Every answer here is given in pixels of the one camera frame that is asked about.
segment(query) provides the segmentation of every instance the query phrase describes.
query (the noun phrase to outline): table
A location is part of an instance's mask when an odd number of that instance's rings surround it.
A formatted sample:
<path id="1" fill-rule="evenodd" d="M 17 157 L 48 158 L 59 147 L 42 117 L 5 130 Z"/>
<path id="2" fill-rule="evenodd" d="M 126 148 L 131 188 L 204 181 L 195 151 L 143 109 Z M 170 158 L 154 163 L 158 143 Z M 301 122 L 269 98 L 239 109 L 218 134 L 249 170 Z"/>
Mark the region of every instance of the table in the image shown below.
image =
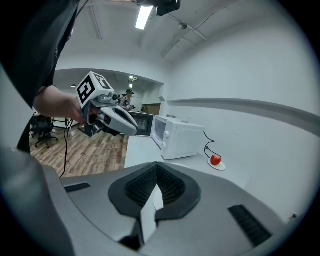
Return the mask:
<path id="1" fill-rule="evenodd" d="M 226 170 L 220 171 L 212 168 L 208 164 L 208 158 L 198 153 L 194 156 L 164 160 L 161 156 L 161 150 L 151 137 L 130 136 L 126 151 L 124 167 L 132 167 L 148 162 L 166 162 L 170 164 L 179 164 L 198 172 L 215 175 L 233 182 L 240 188 L 244 189 L 250 179 L 250 171 L 241 167 L 238 163 L 223 158 Z"/>

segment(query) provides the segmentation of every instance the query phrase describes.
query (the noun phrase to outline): black shirt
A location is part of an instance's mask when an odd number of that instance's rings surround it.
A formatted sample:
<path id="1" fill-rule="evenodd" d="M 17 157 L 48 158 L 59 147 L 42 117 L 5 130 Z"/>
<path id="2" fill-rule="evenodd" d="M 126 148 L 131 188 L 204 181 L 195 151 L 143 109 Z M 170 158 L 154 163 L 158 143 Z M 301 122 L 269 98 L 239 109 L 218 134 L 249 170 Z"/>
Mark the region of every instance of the black shirt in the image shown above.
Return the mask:
<path id="1" fill-rule="evenodd" d="M 20 13 L 16 13 L 14 22 L 4 28 L 6 40 L 2 41 L 5 42 L 1 46 L 6 51 L 1 51 L 0 60 L 13 85 L 30 108 L 39 89 L 53 84 L 58 59 L 75 24 L 79 1 L 19 2 Z M 12 9 L 9 6 L 5 8 L 16 10 L 14 6 Z M 28 124 L 18 149 L 30 153 L 29 129 Z"/>

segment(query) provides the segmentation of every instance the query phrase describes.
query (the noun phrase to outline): fluorescent light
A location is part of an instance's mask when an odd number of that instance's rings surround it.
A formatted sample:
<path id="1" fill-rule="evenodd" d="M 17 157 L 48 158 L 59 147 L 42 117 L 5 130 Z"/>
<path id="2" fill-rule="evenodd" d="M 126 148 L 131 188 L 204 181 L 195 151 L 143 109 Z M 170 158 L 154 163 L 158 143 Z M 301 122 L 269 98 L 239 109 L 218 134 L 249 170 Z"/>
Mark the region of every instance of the fluorescent light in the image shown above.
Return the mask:
<path id="1" fill-rule="evenodd" d="M 139 16 L 138 16 L 138 19 L 137 19 L 136 25 L 135 25 L 136 29 L 139 29 L 139 30 L 145 29 L 145 26 L 147 24 L 147 21 L 148 21 L 148 18 L 149 18 L 149 15 L 150 15 L 152 9 L 153 9 L 153 6 L 150 6 L 150 7 L 141 6 L 140 7 Z"/>

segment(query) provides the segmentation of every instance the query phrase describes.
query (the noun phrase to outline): person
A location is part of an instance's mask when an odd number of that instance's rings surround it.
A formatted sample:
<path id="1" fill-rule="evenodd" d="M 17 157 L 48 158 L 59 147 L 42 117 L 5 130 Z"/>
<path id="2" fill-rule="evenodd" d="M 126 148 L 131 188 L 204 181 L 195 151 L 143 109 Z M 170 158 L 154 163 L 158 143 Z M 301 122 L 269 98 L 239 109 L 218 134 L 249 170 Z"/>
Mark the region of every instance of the person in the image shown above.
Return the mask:
<path id="1" fill-rule="evenodd" d="M 4 26 L 5 40 L 0 61 L 13 85 L 30 108 L 53 118 L 71 118 L 84 123 L 81 107 L 72 94 L 54 85 L 56 65 L 70 39 L 80 0 L 23 1 L 20 22 Z M 17 148 L 30 154 L 30 124 Z"/>
<path id="2" fill-rule="evenodd" d="M 131 105 L 131 98 L 134 94 L 135 93 L 131 89 L 126 90 L 125 96 L 121 99 L 119 106 L 124 110 L 129 111 L 129 107 Z"/>

